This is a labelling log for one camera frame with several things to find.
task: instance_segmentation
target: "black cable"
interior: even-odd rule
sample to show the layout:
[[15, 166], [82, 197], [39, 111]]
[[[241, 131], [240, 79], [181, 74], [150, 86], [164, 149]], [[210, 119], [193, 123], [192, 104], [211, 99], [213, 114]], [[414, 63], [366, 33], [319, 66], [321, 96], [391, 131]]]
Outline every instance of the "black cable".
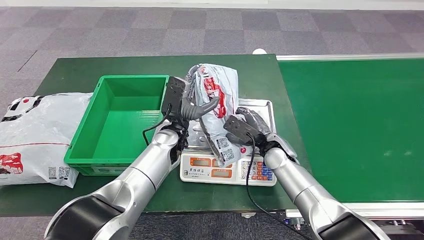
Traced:
[[247, 169], [247, 176], [246, 176], [246, 191], [247, 191], [247, 195], [249, 196], [249, 199], [250, 199], [250, 201], [258, 208], [258, 209], [260, 209], [260, 210], [262, 210], [262, 212], [264, 212], [265, 214], [267, 214], [268, 216], [270, 216], [271, 218], [273, 218], [273, 219], [275, 219], [275, 220], [277, 220], [278, 222], [280, 222], [281, 224], [283, 224], [285, 227], [287, 227], [288, 229], [290, 229], [290, 230], [292, 230], [293, 232], [295, 232], [295, 233], [297, 233], [297, 234], [299, 234], [300, 236], [302, 236], [302, 237], [304, 237], [305, 239], [307, 239], [307, 240], [312, 240], [312, 238], [311, 237], [309, 237], [309, 236], [307, 236], [307, 235], [305, 235], [305, 234], [303, 234], [303, 233], [301, 233], [300, 231], [298, 231], [298, 230], [296, 230], [296, 229], [294, 229], [292, 226], [290, 226], [290, 225], [287, 225], [284, 221], [282, 221], [282, 220], [280, 220], [280, 219], [278, 219], [278, 217], [276, 217], [276, 216], [274, 216], [274, 215], [272, 215], [271, 213], [269, 213], [268, 211], [266, 211], [265, 209], [263, 209], [261, 206], [259, 206], [256, 202], [255, 202], [255, 200], [253, 200], [253, 198], [252, 198], [252, 196], [251, 196], [251, 192], [250, 192], [250, 190], [249, 190], [249, 174], [250, 174], [250, 172], [251, 172], [251, 168], [252, 168], [252, 164], [253, 164], [253, 161], [254, 161], [254, 158], [255, 158], [255, 138], [250, 134], [250, 133], [247, 133], [247, 136], [249, 136], [249, 138], [252, 140], [252, 157], [250, 158], [250, 164], [249, 164], [249, 167], [248, 167], [248, 169]]
[[162, 120], [160, 120], [160, 122], [156, 123], [155, 125], [143, 130], [143, 138], [144, 138], [144, 141], [146, 143], [146, 147], [149, 145], [149, 140], [147, 140], [146, 132], [148, 132], [152, 129], [155, 129], [159, 125], [163, 124], [164, 121], [170, 116], [171, 110], [172, 110], [172, 104], [170, 103], [170, 104], [168, 104], [168, 109], [166, 110], [166, 114], [165, 114], [165, 116], [163, 116]]

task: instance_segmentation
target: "barcode label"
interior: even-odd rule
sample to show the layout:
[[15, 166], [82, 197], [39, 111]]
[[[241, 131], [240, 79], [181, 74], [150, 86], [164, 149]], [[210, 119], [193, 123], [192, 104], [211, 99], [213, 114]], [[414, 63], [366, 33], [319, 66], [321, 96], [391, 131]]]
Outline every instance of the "barcode label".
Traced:
[[70, 167], [59, 167], [59, 179], [68, 180], [69, 172], [71, 171]]
[[216, 144], [218, 145], [219, 149], [228, 148], [228, 140], [226, 138], [220, 138], [216, 140]]
[[221, 152], [221, 156], [222, 156], [222, 159], [224, 159], [224, 161], [229, 161], [229, 160], [234, 158], [234, 152], [230, 148], [230, 149], [227, 149], [227, 150]]
[[48, 167], [48, 179], [57, 179], [55, 166]]

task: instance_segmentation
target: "digital scale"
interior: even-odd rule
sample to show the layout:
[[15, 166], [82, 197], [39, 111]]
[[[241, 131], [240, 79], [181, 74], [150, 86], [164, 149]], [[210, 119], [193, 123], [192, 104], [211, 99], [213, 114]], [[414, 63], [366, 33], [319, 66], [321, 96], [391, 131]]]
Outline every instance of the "digital scale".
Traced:
[[[273, 104], [269, 100], [239, 99], [240, 107], [257, 112], [276, 133]], [[220, 168], [209, 147], [208, 140], [198, 120], [188, 128], [188, 147], [181, 154], [179, 177], [184, 182], [246, 185], [246, 177], [252, 155], [249, 154], [225, 168]], [[272, 187], [277, 179], [264, 164], [264, 158], [255, 154], [249, 174], [249, 185]]]

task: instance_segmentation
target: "green plastic crate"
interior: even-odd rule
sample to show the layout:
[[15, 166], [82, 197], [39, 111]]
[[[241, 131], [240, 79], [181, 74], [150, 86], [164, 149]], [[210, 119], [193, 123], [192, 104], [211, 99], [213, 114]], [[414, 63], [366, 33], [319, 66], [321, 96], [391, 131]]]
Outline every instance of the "green plastic crate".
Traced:
[[[95, 87], [64, 162], [86, 176], [122, 173], [146, 148], [142, 131], [162, 119], [168, 75], [107, 75]], [[154, 130], [147, 132], [151, 140]]]

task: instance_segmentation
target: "plastic bag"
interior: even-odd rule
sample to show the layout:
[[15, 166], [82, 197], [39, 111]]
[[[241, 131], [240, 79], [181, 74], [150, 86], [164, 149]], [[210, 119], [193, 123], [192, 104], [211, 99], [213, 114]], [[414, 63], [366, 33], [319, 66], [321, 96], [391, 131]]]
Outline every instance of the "plastic bag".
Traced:
[[194, 83], [194, 96], [198, 106], [219, 97], [218, 106], [200, 119], [210, 148], [218, 165], [224, 168], [252, 151], [252, 147], [230, 142], [224, 129], [227, 119], [239, 106], [239, 78], [237, 71], [220, 65], [199, 64], [190, 69], [187, 78]]
[[78, 171], [64, 156], [92, 93], [26, 96], [0, 122], [0, 186], [51, 183], [74, 187]]

